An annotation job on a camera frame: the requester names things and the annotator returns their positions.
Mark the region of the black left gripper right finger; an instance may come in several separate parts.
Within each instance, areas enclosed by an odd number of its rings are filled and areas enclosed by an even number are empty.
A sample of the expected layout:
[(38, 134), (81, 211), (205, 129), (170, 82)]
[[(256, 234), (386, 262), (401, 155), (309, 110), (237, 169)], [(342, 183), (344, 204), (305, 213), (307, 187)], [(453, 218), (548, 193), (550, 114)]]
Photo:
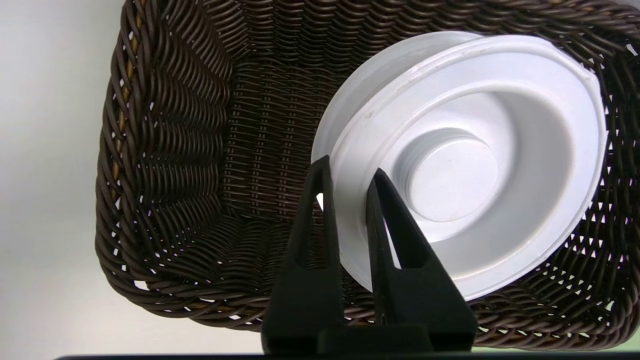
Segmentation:
[(470, 351), (475, 314), (382, 170), (366, 191), (375, 321), (405, 351)]

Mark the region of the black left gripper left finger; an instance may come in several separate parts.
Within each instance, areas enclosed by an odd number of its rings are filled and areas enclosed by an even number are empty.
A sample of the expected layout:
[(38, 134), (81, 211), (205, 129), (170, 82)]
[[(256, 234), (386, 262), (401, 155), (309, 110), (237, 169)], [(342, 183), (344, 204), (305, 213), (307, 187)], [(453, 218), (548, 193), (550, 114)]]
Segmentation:
[[(323, 194), (324, 259), (309, 268), (314, 201)], [(323, 331), (345, 321), (342, 265), (333, 200), (333, 180), (328, 155), (311, 164), (292, 225), (281, 271), (274, 281), (269, 307), (263, 318), (265, 353), (317, 353)]]

